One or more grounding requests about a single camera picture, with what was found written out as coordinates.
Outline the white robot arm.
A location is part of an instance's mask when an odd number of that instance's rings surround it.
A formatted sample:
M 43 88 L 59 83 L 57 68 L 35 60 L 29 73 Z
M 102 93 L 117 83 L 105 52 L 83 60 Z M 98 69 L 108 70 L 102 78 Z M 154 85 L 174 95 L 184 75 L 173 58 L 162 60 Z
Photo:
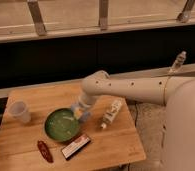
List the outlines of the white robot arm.
M 101 95 L 164 105 L 161 171 L 195 171 L 195 77 L 112 79 L 105 71 L 82 80 L 79 103 L 91 108 Z

